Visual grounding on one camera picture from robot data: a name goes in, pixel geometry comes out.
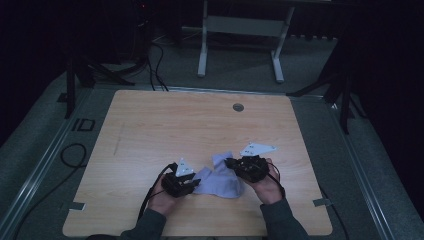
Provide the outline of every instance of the black cable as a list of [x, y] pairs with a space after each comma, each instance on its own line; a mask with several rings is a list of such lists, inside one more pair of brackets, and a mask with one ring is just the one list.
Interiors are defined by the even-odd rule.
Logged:
[[156, 184], [159, 182], [159, 179], [162, 177], [162, 175], [165, 173], [166, 170], [168, 170], [168, 168], [171, 168], [172, 164], [168, 164], [168, 166], [166, 166], [158, 175], [158, 177], [156, 178], [155, 182], [153, 183], [152, 187], [149, 189], [149, 191], [146, 194], [146, 197], [144, 198], [143, 204], [141, 204], [141, 208], [140, 208], [140, 212], [138, 213], [138, 218], [137, 220], [140, 220], [140, 218], [143, 216], [144, 210], [146, 209], [147, 206], [147, 202], [149, 201], [150, 198], [152, 198], [153, 196], [163, 192], [159, 192], [156, 194], [152, 195], [153, 190], [155, 189]]
[[[81, 161], [77, 164], [77, 165], [72, 165], [72, 164], [69, 164], [69, 163], [67, 163], [66, 161], [65, 161], [65, 159], [64, 159], [64, 156], [63, 156], [63, 154], [64, 154], [64, 152], [65, 152], [65, 150], [67, 150], [67, 149], [69, 149], [69, 148], [71, 148], [71, 147], [74, 147], [74, 146], [79, 146], [79, 147], [81, 147], [82, 148], [82, 150], [83, 150], [83, 157], [81, 158]], [[85, 161], [85, 157], [87, 156], [87, 149], [85, 148], [85, 146], [84, 145], [82, 145], [82, 144], [80, 144], [80, 143], [73, 143], [73, 144], [70, 144], [70, 145], [68, 145], [68, 146], [66, 146], [64, 149], [62, 149], [62, 152], [60, 153], [60, 160], [62, 161], [62, 163], [63, 164], [65, 164], [66, 166], [68, 166], [68, 167], [70, 167], [70, 168], [73, 168], [73, 170], [72, 170], [72, 172], [65, 178], [65, 179], [63, 179], [59, 184], [57, 184], [52, 190], [50, 190], [46, 195], [44, 195], [40, 200], [38, 200], [35, 204], [34, 204], [34, 206], [32, 206], [26, 213], [25, 213], [25, 215], [22, 217], [22, 219], [21, 219], [21, 221], [19, 222], [19, 224], [18, 224], [18, 227], [17, 227], [17, 229], [15, 230], [15, 234], [14, 234], [14, 236], [13, 236], [13, 239], [18, 239], [18, 235], [19, 235], [19, 231], [20, 231], [20, 229], [22, 228], [22, 226], [24, 225], [24, 222], [25, 222], [25, 220], [29, 217], [29, 215], [31, 214], [31, 212], [32, 211], [34, 211], [34, 209], [35, 208], [37, 208], [38, 207], [38, 205], [40, 205], [44, 200], [46, 200], [46, 198], [47, 197], [49, 197], [50, 196], [50, 194], [52, 194], [54, 191], [56, 191], [63, 183], [65, 183], [69, 178], [71, 178], [72, 177], [72, 175], [74, 175], [75, 174], [75, 172], [76, 171], [78, 171], [78, 169], [80, 169], [80, 168], [84, 168], [84, 167], [86, 167], [87, 166], [87, 164], [83, 164], [84, 163], [84, 161]]]
[[159, 57], [158, 63], [156, 64], [155, 70], [153, 70], [150, 58], [147, 57], [147, 64], [149, 66], [149, 73], [150, 73], [150, 85], [152, 86], [153, 91], [156, 91], [154, 84], [153, 84], [153, 74], [154, 74], [155, 77], [156, 77], [156, 80], [159, 82], [159, 85], [161, 86], [162, 90], [168, 92], [169, 91], [168, 87], [165, 85], [162, 78], [159, 76], [159, 65], [162, 62], [162, 58], [163, 58], [163, 48], [156, 43], [152, 43], [152, 46], [159, 48], [159, 50], [161, 51], [161, 55]]
[[[319, 186], [319, 189], [322, 192], [322, 195], [324, 195], [325, 198], [329, 199], [327, 193], [324, 191], [324, 189], [321, 187], [321, 185], [318, 184], [318, 186]], [[336, 216], [337, 216], [337, 218], [338, 218], [338, 220], [340, 222], [340, 225], [342, 226], [342, 229], [343, 229], [343, 232], [345, 234], [346, 240], [349, 240], [350, 239], [349, 238], [349, 234], [347, 232], [346, 226], [344, 225], [344, 223], [342, 221], [342, 218], [339, 215], [339, 212], [337, 211], [336, 207], [334, 207], [334, 204], [331, 204], [331, 208], [333, 209], [334, 213], [336, 214]]]

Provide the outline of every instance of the gray carpet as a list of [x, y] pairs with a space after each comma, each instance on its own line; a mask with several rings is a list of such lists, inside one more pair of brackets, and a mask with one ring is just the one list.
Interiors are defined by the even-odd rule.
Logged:
[[[298, 90], [315, 81], [325, 64], [335, 42], [326, 40], [305, 41], [290, 38], [284, 45], [282, 66], [286, 78], [283, 84], [274, 81], [270, 55], [265, 50], [222, 46], [222, 39], [212, 42], [209, 50], [206, 77], [198, 78], [197, 63], [199, 57], [198, 39], [190, 38], [182, 46], [165, 45], [160, 42], [164, 57], [159, 74], [170, 87], [187, 87], [218, 90], [236, 90], [261, 93], [279, 93]], [[153, 48], [152, 62], [156, 63], [160, 50]], [[134, 89], [149, 89], [147, 70], [127, 77], [136, 82]], [[113, 93], [122, 89], [109, 81], [100, 81], [93, 90], [78, 88], [79, 96], [86, 98], [79, 105], [69, 122], [63, 119], [66, 106], [56, 102], [65, 91], [64, 76], [55, 80], [46, 89], [43, 96], [34, 105], [21, 126], [0, 149], [0, 213], [8, 212], [29, 173], [54, 139], [55, 133], [67, 123], [72, 126], [75, 119], [96, 121], [91, 132], [66, 131], [66, 137], [59, 144], [62, 150], [71, 143], [81, 143], [90, 154], [101, 124], [106, 115]], [[313, 95], [322, 95], [325, 87], [314, 91]], [[352, 153], [346, 145], [345, 137], [334, 121], [334, 114], [327, 104], [316, 97], [292, 99], [302, 135], [311, 158], [318, 182], [334, 203], [350, 239], [385, 239], [378, 232], [370, 214], [369, 203], [365, 200], [358, 176], [352, 165]], [[393, 170], [390, 159], [384, 151], [378, 136], [366, 119], [354, 112], [355, 119], [349, 120], [355, 153], [361, 161], [367, 180], [372, 186], [378, 203], [384, 212], [392, 236], [386, 239], [424, 239], [424, 226], [410, 203], [399, 179]], [[79, 148], [66, 151], [65, 158], [77, 163], [82, 157]], [[56, 186], [72, 169], [66, 167], [58, 154], [40, 184], [31, 204]], [[19, 232], [19, 239], [68, 239], [61, 228], [66, 219], [67, 207], [73, 200], [83, 169], [44, 200], [26, 219]], [[329, 236], [313, 239], [345, 239], [341, 223], [333, 209], [328, 208], [334, 231]]]

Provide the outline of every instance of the gray sleeve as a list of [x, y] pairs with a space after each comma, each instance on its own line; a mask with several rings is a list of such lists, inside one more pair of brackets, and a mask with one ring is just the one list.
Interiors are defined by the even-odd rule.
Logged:
[[147, 208], [132, 230], [122, 232], [120, 240], [158, 240], [165, 227], [166, 217]]
[[302, 225], [294, 218], [286, 199], [261, 205], [269, 240], [309, 239]]

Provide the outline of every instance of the hand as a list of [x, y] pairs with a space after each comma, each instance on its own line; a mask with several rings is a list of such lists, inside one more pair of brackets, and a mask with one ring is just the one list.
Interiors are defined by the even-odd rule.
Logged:
[[163, 189], [161, 182], [165, 175], [162, 175], [159, 181], [157, 182], [155, 188], [153, 189], [152, 196], [154, 195], [147, 204], [147, 208], [155, 210], [156, 212], [164, 215], [165, 217], [169, 216], [169, 214], [175, 209], [176, 205], [182, 197], [174, 198], [169, 195]]
[[[270, 158], [267, 158], [268, 163], [272, 163]], [[269, 173], [275, 178], [279, 179], [278, 173], [275, 171], [274, 167], [268, 164]], [[280, 187], [274, 180], [269, 176], [266, 176], [259, 182], [251, 183], [249, 181], [244, 181], [247, 185], [251, 186], [255, 190], [256, 195], [258, 195], [259, 200], [264, 204], [273, 204], [275, 202], [283, 199], [283, 196], [280, 191]]]

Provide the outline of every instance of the person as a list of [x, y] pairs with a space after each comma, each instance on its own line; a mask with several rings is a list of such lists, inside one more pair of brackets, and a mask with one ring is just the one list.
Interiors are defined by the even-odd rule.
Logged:
[[[270, 174], [279, 179], [278, 173], [274, 167], [268, 164]], [[253, 188], [259, 200], [262, 202], [260, 209], [267, 229], [269, 240], [304, 240], [309, 239], [303, 226], [295, 219], [290, 209], [287, 199], [280, 192], [280, 187], [270, 177], [265, 177], [263, 180], [251, 183], [245, 181]], [[136, 226], [122, 232], [118, 237], [120, 240], [157, 240], [162, 235], [163, 228], [166, 224], [166, 218], [177, 207], [178, 203], [183, 200], [183, 197], [174, 198], [164, 191], [161, 184], [154, 187], [152, 198], [149, 199], [146, 210], [143, 216], [138, 220]], [[95, 239], [116, 239], [105, 238], [106, 236], [97, 236]]]

